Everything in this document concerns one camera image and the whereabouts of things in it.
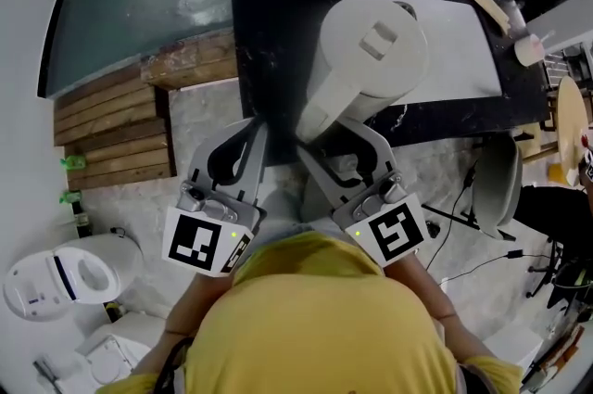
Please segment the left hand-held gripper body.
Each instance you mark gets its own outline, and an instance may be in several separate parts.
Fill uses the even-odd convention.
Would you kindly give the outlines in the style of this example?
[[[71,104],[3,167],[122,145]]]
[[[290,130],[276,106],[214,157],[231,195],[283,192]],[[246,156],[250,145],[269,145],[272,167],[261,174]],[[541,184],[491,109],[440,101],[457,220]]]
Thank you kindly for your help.
[[[177,205],[167,210],[162,259],[203,275],[228,276],[265,218],[257,206],[186,181]]]

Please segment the round wooden table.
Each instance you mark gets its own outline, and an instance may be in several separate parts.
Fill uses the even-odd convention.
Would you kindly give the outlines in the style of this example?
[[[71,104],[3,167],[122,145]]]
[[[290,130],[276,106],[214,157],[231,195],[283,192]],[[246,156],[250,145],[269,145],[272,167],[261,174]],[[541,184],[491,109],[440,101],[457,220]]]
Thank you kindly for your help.
[[[558,87],[556,116],[562,173],[569,186],[577,186],[578,164],[585,155],[581,137],[588,130],[588,119],[581,90],[570,76],[564,76]]]

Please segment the wooden stool frame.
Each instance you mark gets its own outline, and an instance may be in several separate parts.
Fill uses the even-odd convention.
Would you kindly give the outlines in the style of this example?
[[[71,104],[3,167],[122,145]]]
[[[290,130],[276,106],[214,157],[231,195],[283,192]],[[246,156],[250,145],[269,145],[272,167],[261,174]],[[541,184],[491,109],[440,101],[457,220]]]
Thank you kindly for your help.
[[[539,122],[528,123],[520,127],[521,133],[517,137],[517,145],[521,150],[523,163],[528,164],[558,153],[556,141],[545,142]]]

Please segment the person's right forearm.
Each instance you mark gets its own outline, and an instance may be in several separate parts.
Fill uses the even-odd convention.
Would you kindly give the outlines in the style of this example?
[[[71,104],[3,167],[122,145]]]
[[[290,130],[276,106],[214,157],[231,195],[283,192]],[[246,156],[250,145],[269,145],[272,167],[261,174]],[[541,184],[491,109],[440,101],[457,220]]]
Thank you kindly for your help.
[[[450,298],[413,253],[387,265],[384,273],[410,289],[431,317],[443,326],[446,346],[458,362],[478,356],[494,358],[484,343],[465,327]]]

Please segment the white ceramic tank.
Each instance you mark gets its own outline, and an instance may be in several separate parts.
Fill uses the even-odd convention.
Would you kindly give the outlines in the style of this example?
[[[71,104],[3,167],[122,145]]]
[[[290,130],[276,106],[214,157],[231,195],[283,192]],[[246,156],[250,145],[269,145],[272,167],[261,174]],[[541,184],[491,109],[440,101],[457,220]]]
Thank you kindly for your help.
[[[116,322],[97,328],[76,349],[91,391],[130,375],[156,346],[164,326],[162,318],[129,311]]]

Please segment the white panel with holes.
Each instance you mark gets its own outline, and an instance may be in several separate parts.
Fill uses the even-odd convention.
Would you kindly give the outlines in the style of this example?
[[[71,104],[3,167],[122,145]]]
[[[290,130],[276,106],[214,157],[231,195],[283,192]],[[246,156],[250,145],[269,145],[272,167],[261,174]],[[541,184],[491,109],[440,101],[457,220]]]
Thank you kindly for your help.
[[[540,334],[519,321],[503,325],[483,340],[485,346],[499,359],[522,369],[522,380],[526,377],[543,342],[544,338]]]

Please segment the black chair wheel base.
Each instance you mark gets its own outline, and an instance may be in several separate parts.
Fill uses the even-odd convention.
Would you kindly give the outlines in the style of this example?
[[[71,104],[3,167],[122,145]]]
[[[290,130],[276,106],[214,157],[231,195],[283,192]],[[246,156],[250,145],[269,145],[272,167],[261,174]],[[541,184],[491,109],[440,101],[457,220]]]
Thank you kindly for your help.
[[[559,243],[550,237],[549,263],[545,267],[530,266],[529,273],[542,273],[543,278],[525,296],[533,298],[544,286],[551,285],[547,308],[565,300],[568,306],[580,302],[593,307],[593,245]]]

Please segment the person's yellow shirt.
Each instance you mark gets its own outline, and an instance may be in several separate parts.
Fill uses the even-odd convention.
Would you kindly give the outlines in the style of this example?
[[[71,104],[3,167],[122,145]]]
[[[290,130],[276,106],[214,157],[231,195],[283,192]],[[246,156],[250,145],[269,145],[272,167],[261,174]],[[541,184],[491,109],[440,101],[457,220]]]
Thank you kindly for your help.
[[[232,275],[159,373],[96,394],[519,394],[520,367],[458,362],[420,299],[345,241],[290,235]]]

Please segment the white electric kettle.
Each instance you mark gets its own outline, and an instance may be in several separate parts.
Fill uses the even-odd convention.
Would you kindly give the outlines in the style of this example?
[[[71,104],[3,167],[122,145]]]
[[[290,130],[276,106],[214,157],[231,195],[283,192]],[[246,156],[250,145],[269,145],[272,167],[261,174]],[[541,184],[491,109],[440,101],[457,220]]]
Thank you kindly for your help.
[[[309,143],[340,117],[366,121],[414,90],[428,68],[428,44],[413,7],[341,0],[322,22],[296,136]]]

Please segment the person's grey trousers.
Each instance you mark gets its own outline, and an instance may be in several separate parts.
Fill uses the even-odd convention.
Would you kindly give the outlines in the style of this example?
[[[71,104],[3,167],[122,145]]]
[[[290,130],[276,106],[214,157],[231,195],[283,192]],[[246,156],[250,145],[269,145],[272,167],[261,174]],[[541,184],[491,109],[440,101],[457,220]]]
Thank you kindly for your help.
[[[347,236],[330,217],[329,201],[302,163],[266,168],[259,184],[258,199],[259,206],[267,211],[259,230],[262,240],[316,231],[347,241]]]

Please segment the wooden plank platform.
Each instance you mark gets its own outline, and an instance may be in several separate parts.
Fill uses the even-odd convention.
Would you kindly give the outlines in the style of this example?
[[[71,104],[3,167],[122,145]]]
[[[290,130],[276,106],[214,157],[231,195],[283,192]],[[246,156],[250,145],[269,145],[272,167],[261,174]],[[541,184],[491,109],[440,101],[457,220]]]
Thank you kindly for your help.
[[[144,83],[137,64],[58,97],[54,144],[64,158],[86,158],[85,169],[66,171],[70,191],[177,175],[168,93]]]

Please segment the dark glass bottle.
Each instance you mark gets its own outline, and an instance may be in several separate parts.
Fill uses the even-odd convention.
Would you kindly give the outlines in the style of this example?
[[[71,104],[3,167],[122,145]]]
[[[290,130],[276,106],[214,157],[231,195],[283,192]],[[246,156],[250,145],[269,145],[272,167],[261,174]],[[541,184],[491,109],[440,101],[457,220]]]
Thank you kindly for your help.
[[[87,237],[93,234],[92,227],[89,221],[89,217],[87,213],[82,208],[82,204],[80,201],[76,201],[70,204],[72,208],[72,213],[74,216],[74,221],[76,225],[76,230],[79,238]]]

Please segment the light wooden strip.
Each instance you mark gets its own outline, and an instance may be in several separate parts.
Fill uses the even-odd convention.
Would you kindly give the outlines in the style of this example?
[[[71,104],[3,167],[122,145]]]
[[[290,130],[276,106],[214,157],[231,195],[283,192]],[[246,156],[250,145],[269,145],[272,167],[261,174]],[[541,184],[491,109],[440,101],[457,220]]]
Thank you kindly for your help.
[[[494,20],[504,35],[511,29],[510,18],[494,0],[474,0]]]

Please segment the grey plastic chair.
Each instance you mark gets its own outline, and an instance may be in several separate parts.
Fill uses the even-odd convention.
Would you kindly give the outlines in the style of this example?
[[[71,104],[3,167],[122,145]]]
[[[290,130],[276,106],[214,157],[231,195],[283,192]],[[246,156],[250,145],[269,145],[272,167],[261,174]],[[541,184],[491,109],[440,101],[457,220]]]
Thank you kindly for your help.
[[[508,224],[518,207],[523,158],[508,134],[490,138],[475,164],[473,215],[481,232],[498,240],[514,241],[500,227]]]

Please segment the rough wooden beam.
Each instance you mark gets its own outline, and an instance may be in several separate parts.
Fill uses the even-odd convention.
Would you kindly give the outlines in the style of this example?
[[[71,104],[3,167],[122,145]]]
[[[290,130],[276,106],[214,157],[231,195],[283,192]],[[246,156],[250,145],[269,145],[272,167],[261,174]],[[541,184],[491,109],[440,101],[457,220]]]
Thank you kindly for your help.
[[[238,76],[232,28],[206,32],[142,58],[144,83],[166,91],[213,83]]]

